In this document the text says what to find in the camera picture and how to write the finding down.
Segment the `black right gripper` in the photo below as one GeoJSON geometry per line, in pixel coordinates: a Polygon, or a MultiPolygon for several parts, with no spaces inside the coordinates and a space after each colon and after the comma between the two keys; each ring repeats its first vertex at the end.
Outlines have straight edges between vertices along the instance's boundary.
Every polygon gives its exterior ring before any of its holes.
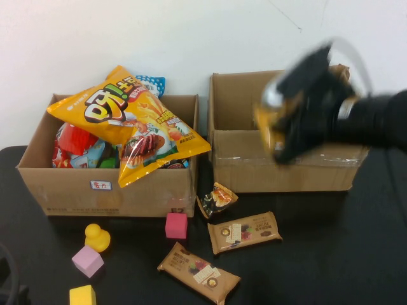
{"type": "Polygon", "coordinates": [[[289,164],[323,145],[330,136],[332,120],[341,103],[354,93],[345,76],[328,71],[305,91],[297,106],[285,105],[275,123],[275,131],[284,134],[284,143],[281,149],[274,150],[274,160],[289,164]]]}

